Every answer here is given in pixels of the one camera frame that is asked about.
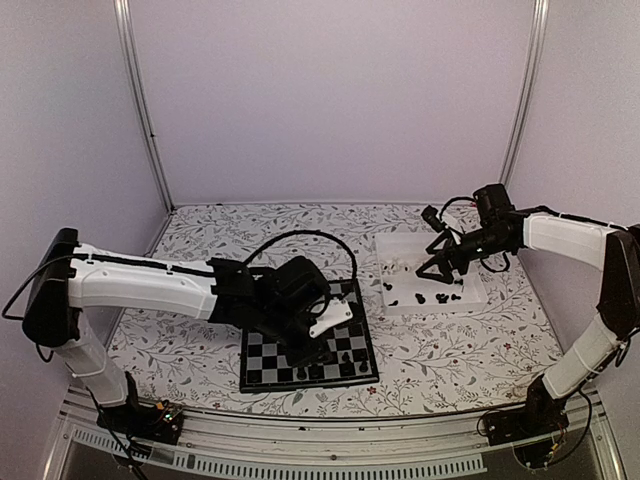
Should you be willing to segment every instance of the white bracket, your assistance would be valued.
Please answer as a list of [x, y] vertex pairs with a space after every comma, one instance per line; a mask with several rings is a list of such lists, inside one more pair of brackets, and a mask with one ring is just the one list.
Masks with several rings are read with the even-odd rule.
[[[317, 305], [316, 310], [320, 310], [322, 305]], [[329, 302], [326, 312], [321, 317], [316, 318], [316, 324], [309, 329], [309, 336], [316, 338], [329, 330], [331, 327], [340, 325], [353, 318], [353, 312], [346, 300], [332, 299]]]

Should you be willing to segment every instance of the chessboard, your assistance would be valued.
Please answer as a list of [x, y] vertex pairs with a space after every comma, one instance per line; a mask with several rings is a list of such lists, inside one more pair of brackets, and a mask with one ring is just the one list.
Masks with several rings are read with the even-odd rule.
[[353, 317], [327, 330], [331, 358], [303, 368], [288, 365], [282, 345], [260, 333], [243, 330], [240, 354], [240, 392], [282, 392], [309, 387], [346, 387], [380, 381], [360, 287], [351, 280], [335, 280], [332, 298], [349, 302]]

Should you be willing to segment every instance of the floral tablecloth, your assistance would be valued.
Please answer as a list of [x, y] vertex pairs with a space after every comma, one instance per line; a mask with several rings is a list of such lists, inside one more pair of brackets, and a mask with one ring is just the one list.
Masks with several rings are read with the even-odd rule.
[[[354, 250], [380, 368], [370, 386], [286, 393], [238, 391], [240, 332], [164, 312], [125, 312], [109, 354], [130, 371], [143, 396], [192, 407], [311, 417], [400, 416], [464, 411], [524, 399], [532, 378], [561, 355], [555, 335], [520, 265], [480, 269], [489, 303], [479, 313], [385, 316], [374, 235], [430, 231], [418, 205], [211, 205], [174, 214], [156, 258], [244, 259], [278, 233], [320, 229]], [[467, 231], [470, 207], [450, 213]], [[311, 258], [327, 278], [347, 278], [349, 259], [322, 238], [294, 237], [256, 265]], [[496, 259], [496, 266], [501, 259]]]

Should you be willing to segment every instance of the white wall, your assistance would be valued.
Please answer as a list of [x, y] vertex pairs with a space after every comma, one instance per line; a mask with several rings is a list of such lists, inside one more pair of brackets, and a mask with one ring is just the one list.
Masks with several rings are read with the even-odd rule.
[[[0, 3], [0, 304], [62, 226], [148, 246], [163, 212], [132, 105], [112, 2]], [[42, 475], [67, 384], [19, 322], [0, 321], [0, 478]]]
[[[513, 183], [518, 207], [640, 223], [640, 7], [551, 2], [541, 69]], [[599, 274], [563, 259], [522, 255], [563, 346], [585, 329]], [[629, 478], [640, 478], [640, 344], [599, 391]]]
[[176, 202], [444, 200], [497, 180], [533, 3], [131, 2]]

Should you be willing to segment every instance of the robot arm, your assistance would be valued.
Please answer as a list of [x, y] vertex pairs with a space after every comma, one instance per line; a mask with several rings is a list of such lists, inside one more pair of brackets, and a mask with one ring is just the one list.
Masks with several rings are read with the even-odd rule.
[[[25, 285], [3, 311], [6, 318]], [[182, 428], [181, 409], [167, 401], [140, 405], [133, 377], [109, 358], [81, 315], [94, 306], [161, 310], [250, 328], [283, 344], [292, 366], [322, 361], [329, 354], [322, 333], [352, 315], [346, 302], [330, 299], [327, 280], [304, 257], [278, 269], [216, 258], [158, 261], [98, 250], [78, 243], [76, 230], [60, 230], [33, 276], [24, 333], [51, 348], [85, 384], [101, 426], [172, 444]]]
[[462, 235], [439, 221], [433, 208], [425, 209], [423, 218], [440, 236], [427, 248], [433, 256], [418, 269], [419, 277], [451, 283], [453, 271], [464, 275], [470, 261], [499, 252], [515, 254], [520, 248], [563, 255], [602, 272], [595, 318], [564, 357], [532, 382], [525, 406], [483, 417], [493, 445], [567, 426], [567, 399], [604, 370], [638, 331], [640, 226], [621, 228], [546, 207], [516, 210], [500, 184], [478, 190], [474, 200], [482, 228]]

